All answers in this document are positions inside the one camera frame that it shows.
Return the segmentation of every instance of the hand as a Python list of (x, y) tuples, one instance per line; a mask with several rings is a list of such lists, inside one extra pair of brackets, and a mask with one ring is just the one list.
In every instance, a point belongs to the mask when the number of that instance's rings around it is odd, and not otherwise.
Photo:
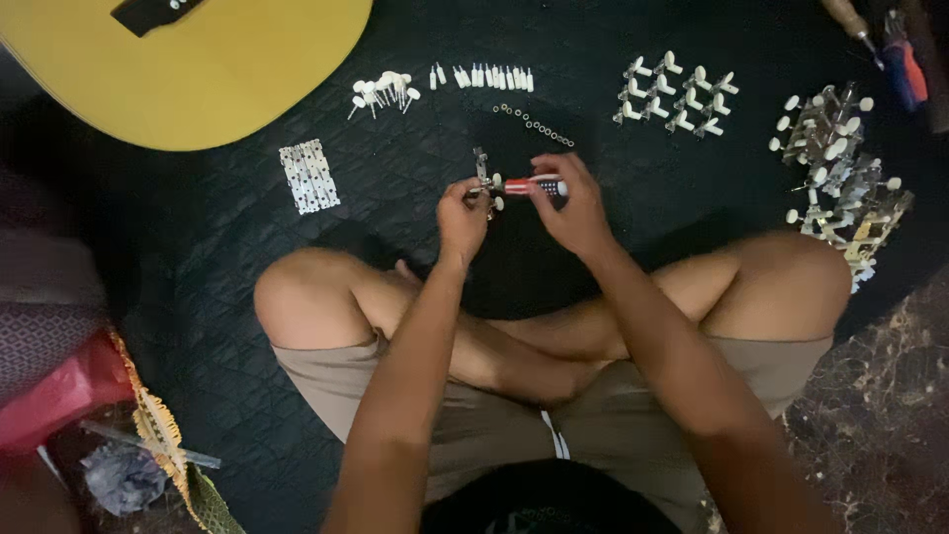
[(614, 242), (606, 222), (606, 213), (597, 185), (586, 165), (575, 153), (537, 156), (530, 162), (534, 175), (559, 174), (567, 183), (568, 201), (559, 212), (550, 204), (550, 198), (540, 186), (530, 184), (530, 200), (547, 231), (580, 259), (596, 254), (602, 247)]
[(467, 269), (488, 232), (488, 206), (491, 196), (487, 191), (478, 193), (477, 198), (466, 199), (465, 195), (481, 186), (477, 178), (456, 181), (445, 189), (438, 201), (438, 229), (441, 231), (441, 252), (439, 261), (460, 261), (459, 266)]

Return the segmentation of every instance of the black quilted mat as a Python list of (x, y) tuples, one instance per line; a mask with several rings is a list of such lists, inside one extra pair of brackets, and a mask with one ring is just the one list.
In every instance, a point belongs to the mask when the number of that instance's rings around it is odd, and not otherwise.
[[(576, 142), (599, 176), (615, 234), (654, 268), (783, 224), (806, 205), (803, 179), (766, 148), (781, 105), (828, 83), (862, 83), (877, 100), (865, 150), (903, 177), (916, 209), (879, 255), (840, 334), (856, 332), (949, 255), (945, 140), (887, 98), (879, 72), (812, 2), (409, 2), (380, 0), (340, 68), (283, 117), (237, 143), (162, 153), (112, 140), (41, 99), (5, 126), (19, 168), (66, 188), (82, 206), (113, 314), (147, 386), (164, 398), (183, 446), (221, 457), (209, 473), (248, 532), (313, 531), (335, 483), (341, 444), (278, 368), (254, 319), (252, 288), (270, 264), (307, 244), (348, 248), (380, 267), (437, 256), (436, 201), (473, 175), (482, 146), (492, 170), (518, 175), (564, 147), (492, 105), (528, 110)], [(624, 67), (667, 49), (710, 77), (735, 71), (721, 138), (661, 120), (617, 128)], [(536, 91), (427, 88), (430, 65), (530, 66)], [(350, 86), (409, 72), (422, 98), (406, 115), (345, 117)], [(674, 77), (678, 86), (684, 77)], [(300, 216), (277, 150), (319, 138), (342, 205)], [(522, 317), (595, 295), (583, 267), (543, 229), (528, 202), (492, 224), (466, 288), (481, 316)]]

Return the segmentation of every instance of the person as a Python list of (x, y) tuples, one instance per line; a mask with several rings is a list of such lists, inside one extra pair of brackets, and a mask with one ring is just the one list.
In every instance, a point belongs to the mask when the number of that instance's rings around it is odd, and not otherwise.
[(647, 275), (575, 154), (531, 162), (567, 183), (560, 210), (530, 198), (601, 298), (517, 321), (462, 313), (487, 231), (487, 195), (466, 195), (477, 178), (438, 203), (424, 284), (404, 262), (383, 273), (315, 248), (257, 282), (281, 366), (345, 443), (323, 531), (698, 532), (706, 487), (731, 532), (837, 531), (774, 418), (831, 345), (842, 255), (775, 233)]

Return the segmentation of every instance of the acoustic guitar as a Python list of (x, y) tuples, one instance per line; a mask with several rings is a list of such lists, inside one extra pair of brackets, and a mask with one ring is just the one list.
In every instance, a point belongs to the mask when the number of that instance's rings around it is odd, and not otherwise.
[(371, 0), (0, 0), (0, 38), (56, 100), (161, 150), (245, 137), (355, 46)]

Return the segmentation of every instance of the khaki shorts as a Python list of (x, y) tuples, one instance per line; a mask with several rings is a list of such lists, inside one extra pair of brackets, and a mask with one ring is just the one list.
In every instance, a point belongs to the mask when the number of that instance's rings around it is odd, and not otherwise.
[[(832, 339), (807, 342), (711, 338), (741, 372), (772, 418), (800, 394)], [(295, 351), (274, 347), (280, 365), (316, 414), (343, 442), (379, 355), (388, 345)], [(705, 484), (679, 427), (662, 411), (636, 366), (604, 368), (582, 394), (549, 412), (569, 459), (640, 492), (683, 532), (705, 531), (698, 501)], [(449, 383), (432, 435), (426, 503), (507, 464), (554, 458), (540, 409)]]

